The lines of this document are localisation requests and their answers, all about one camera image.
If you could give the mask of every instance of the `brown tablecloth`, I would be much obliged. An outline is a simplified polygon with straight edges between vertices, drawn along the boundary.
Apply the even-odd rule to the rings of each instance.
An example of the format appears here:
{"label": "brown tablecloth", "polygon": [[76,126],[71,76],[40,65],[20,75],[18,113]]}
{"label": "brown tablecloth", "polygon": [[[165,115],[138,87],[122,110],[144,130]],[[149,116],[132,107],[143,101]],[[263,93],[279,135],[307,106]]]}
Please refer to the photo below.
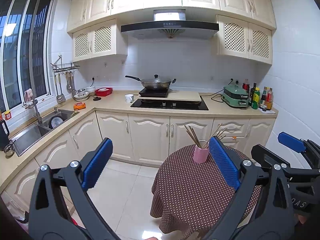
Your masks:
{"label": "brown tablecloth", "polygon": [[[151,189],[154,196],[150,215],[161,217],[159,228],[164,234],[182,231],[180,240],[187,239],[193,232],[203,237],[235,193],[234,188],[226,184],[211,154],[205,163],[195,163],[194,149],[195,145],[190,145],[171,154],[161,165]],[[248,158],[235,151],[241,159]],[[256,204],[259,193],[260,186],[256,186],[243,219]]]}

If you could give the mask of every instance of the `green bottle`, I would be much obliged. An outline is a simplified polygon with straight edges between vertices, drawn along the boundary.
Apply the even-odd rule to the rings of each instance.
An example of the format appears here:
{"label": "green bottle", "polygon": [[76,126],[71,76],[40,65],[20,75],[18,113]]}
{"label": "green bottle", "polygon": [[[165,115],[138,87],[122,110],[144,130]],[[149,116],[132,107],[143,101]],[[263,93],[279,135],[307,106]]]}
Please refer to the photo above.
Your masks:
{"label": "green bottle", "polygon": [[253,99],[252,99],[252,104],[251,104],[251,107],[253,109],[258,109],[259,99],[260,99],[260,89],[256,88],[253,93]]}

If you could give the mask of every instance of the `blue gripper pad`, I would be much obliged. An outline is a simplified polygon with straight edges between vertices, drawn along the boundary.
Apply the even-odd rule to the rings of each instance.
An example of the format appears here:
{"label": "blue gripper pad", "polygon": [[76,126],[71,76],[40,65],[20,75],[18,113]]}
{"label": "blue gripper pad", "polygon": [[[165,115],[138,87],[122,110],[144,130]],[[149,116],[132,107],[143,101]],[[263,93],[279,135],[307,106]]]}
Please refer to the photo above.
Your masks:
{"label": "blue gripper pad", "polygon": [[306,147],[304,146],[301,140],[285,132],[279,133],[278,142],[283,144],[284,146],[287,146],[288,148],[292,149],[297,153],[301,153],[306,150]]}
{"label": "blue gripper pad", "polygon": [[110,156],[112,155],[113,145],[110,139],[105,139],[96,150],[96,154],[91,159],[85,170],[83,171],[83,180],[81,187],[87,191],[96,184],[101,172],[106,166]]}
{"label": "blue gripper pad", "polygon": [[215,137],[210,139],[209,149],[226,183],[237,190],[240,187],[239,171]]}

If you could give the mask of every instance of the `sink basin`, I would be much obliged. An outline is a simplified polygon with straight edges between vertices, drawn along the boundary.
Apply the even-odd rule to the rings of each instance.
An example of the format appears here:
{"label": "sink basin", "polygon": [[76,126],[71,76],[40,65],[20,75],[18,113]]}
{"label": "sink basin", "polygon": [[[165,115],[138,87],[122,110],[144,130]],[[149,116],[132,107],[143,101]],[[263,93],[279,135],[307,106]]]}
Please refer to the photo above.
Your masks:
{"label": "sink basin", "polygon": [[40,140],[43,136],[54,130],[55,128],[49,128],[49,122],[53,117],[61,117],[63,123],[71,118],[74,111],[59,109],[58,112],[52,112],[42,118],[42,123],[37,121],[27,126],[13,138],[14,150],[18,156],[21,156],[26,150],[28,150],[33,144]]}

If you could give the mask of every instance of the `window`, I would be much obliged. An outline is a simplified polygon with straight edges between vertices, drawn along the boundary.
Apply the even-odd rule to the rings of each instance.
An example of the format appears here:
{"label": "window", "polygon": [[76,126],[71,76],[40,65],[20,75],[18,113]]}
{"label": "window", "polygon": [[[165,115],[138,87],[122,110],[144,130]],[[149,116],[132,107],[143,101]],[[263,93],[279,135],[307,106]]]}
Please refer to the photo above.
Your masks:
{"label": "window", "polygon": [[0,110],[24,103],[24,92],[49,95],[46,41],[52,0],[8,0],[0,5]]}

